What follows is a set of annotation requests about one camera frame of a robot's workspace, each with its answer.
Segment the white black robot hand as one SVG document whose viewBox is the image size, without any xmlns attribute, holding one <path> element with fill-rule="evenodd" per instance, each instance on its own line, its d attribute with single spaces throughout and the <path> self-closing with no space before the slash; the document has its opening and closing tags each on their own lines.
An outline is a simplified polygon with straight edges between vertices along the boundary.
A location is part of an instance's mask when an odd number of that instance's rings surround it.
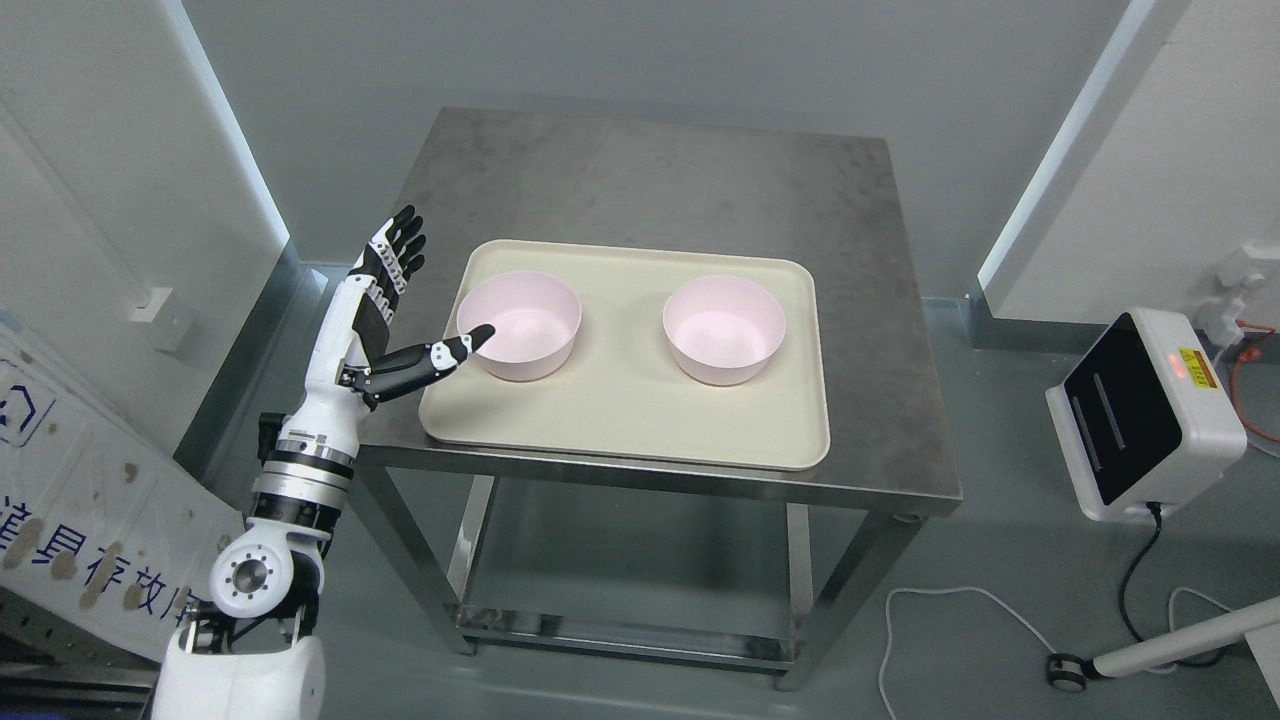
<svg viewBox="0 0 1280 720">
<path fill-rule="evenodd" d="M 425 264 L 424 219 L 402 208 L 370 237 L 334 293 L 305 375 L 305 400 L 291 429 L 343 436 L 379 404 L 453 374 L 495 334 L 476 325 L 430 345 L 389 348 L 390 324 L 413 273 Z"/>
</svg>

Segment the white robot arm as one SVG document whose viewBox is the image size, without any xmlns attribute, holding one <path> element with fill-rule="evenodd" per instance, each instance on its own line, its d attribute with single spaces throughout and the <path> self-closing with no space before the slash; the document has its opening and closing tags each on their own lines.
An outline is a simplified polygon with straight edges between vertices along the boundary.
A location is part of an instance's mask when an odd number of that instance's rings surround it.
<svg viewBox="0 0 1280 720">
<path fill-rule="evenodd" d="M 355 475 L 358 418 L 264 416 L 244 532 L 187 605 L 154 696 L 155 719 L 315 719 L 326 683 L 315 634 L 324 559 Z"/>
</svg>

